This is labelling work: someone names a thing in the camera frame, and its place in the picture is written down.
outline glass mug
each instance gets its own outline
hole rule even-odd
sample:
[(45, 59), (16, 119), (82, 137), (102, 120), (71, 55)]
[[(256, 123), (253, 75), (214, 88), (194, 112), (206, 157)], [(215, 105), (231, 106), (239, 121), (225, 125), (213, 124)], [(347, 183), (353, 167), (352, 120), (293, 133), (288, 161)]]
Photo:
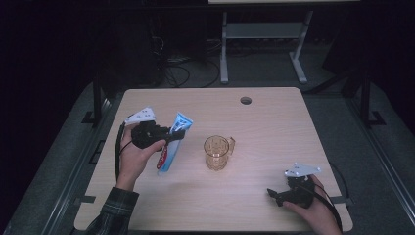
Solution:
[(234, 147), (235, 140), (232, 137), (210, 136), (204, 145), (207, 167), (215, 171), (224, 169), (228, 163), (229, 156), (233, 153)]

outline person's left hand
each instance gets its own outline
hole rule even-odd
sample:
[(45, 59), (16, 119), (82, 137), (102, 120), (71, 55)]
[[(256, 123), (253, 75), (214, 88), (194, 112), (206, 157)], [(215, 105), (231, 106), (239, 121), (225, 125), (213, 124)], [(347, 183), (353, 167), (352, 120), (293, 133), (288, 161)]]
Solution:
[(165, 140), (160, 140), (151, 146), (140, 149), (131, 142), (131, 130), (137, 124), (128, 125), (124, 129), (120, 149), (124, 148), (120, 155), (120, 168), (116, 188), (133, 191), (134, 184), (146, 167), (147, 160), (157, 150), (165, 145)]

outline hole in table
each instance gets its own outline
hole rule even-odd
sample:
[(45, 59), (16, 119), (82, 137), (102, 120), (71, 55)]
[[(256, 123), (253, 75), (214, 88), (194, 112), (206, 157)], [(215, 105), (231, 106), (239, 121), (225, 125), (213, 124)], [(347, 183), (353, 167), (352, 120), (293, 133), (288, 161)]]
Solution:
[(241, 103), (244, 105), (250, 105), (252, 102), (253, 100), (248, 96), (244, 96), (241, 98)]

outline table leg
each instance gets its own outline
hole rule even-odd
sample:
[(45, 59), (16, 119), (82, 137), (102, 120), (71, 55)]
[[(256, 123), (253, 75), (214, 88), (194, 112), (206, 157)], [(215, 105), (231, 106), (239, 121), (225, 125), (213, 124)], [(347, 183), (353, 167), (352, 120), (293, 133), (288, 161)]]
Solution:
[(223, 13), (222, 23), (222, 52), (220, 55), (220, 82), (227, 84), (228, 80), (228, 63), (226, 61), (226, 17), (227, 13)]
[(305, 37), (307, 36), (308, 27), (311, 21), (312, 14), (313, 14), (312, 11), (307, 12), (307, 15), (305, 16), (305, 20), (304, 20), (304, 23), (302, 25), (302, 29), (300, 32), (299, 45), (297, 46), (297, 49), (294, 52), (290, 52), (291, 62), (293, 63), (294, 70), (296, 71), (297, 77), (299, 78), (299, 82), (301, 84), (306, 84), (307, 78), (305, 77), (304, 71), (302, 70), (302, 67), (299, 61), (299, 56), (300, 56), (300, 52), (302, 49), (302, 45), (304, 44)]

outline white metal frame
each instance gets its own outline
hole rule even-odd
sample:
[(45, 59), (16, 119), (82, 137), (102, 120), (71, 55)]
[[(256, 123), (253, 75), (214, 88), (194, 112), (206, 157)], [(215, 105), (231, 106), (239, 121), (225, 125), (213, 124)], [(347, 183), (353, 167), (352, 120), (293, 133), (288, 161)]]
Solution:
[(295, 51), (290, 52), (290, 59), (301, 84), (307, 83), (299, 57), (308, 32), (313, 12), (307, 12), (302, 23), (228, 23), (227, 13), (223, 13), (222, 51), (220, 55), (220, 81), (229, 83), (228, 65), (226, 61), (227, 38), (297, 38), (299, 44)]

